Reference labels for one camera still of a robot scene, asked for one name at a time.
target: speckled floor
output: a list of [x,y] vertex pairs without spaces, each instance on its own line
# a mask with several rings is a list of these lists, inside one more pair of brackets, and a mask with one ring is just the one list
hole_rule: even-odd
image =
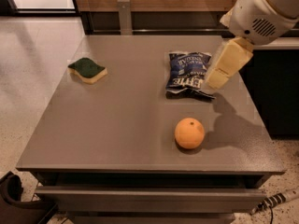
[[[20,176],[24,201],[37,182],[15,165],[83,36],[80,18],[0,17],[0,172]],[[262,186],[268,195],[299,185],[299,140],[273,140],[273,146],[287,172]],[[233,223],[270,223],[270,217],[269,211],[235,214]],[[49,224],[62,222],[57,216]],[[299,199],[274,208],[273,223],[299,224]]]

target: gray table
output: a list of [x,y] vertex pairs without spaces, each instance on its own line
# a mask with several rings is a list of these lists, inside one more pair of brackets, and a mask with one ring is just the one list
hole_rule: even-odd
[[[237,201],[233,199],[239,207],[246,197],[250,204],[261,200],[264,193],[257,188],[271,175],[282,174],[284,168],[241,77],[234,76],[212,102],[165,98],[168,52],[213,54],[221,41],[219,36],[83,38],[69,62],[89,57],[104,65],[108,75],[87,85],[65,72],[21,155],[18,170],[31,172],[44,184],[36,190],[41,197],[54,199],[61,210],[74,213],[145,213],[148,209],[141,208],[140,200],[136,204],[136,197],[155,203],[159,197],[174,203],[173,193],[185,198],[201,193],[199,200],[192,201],[196,206],[203,195],[209,202],[214,200],[206,209],[205,204],[200,210],[188,209],[193,214],[237,209],[216,207],[216,196],[226,201],[237,196]],[[191,151],[180,149],[174,140],[177,123],[187,117],[200,120],[206,130],[203,144]],[[106,209],[98,206],[97,198],[93,200],[96,196],[101,200],[117,196],[123,202],[123,189],[134,193],[133,199],[126,200],[134,208]],[[78,195],[77,203],[85,205],[67,207]],[[248,205],[239,208],[248,209]],[[150,210],[160,212],[153,207]],[[191,212],[172,210],[184,215]]]

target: black cable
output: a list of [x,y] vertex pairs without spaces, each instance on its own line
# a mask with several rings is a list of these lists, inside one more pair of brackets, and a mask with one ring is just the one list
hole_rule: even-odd
[[269,206],[269,208],[270,208],[270,211],[271,211],[271,220],[270,220],[270,224],[272,224],[272,223],[273,223],[273,210],[272,210],[272,207],[271,207],[271,206]]
[[68,218],[66,218],[61,224],[64,224],[67,220],[68,220]]

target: tabletop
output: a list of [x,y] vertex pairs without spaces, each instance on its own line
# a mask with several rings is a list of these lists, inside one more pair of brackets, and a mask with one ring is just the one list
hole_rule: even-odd
[[[167,99],[168,52],[214,54],[216,35],[99,35],[82,39],[72,63],[89,57],[108,75],[93,85],[64,76],[17,168],[80,172],[281,173],[284,168],[236,74],[207,102]],[[191,117],[206,136],[199,148],[176,145],[177,123]]]

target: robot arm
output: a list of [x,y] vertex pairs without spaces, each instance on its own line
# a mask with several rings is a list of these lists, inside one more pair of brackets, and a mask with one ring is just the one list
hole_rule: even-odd
[[299,22],[299,0],[237,0],[221,22],[254,45],[269,44]]
[[253,45],[269,44],[299,22],[299,0],[237,0],[221,18],[236,38],[214,54],[201,91],[221,88],[253,56]]

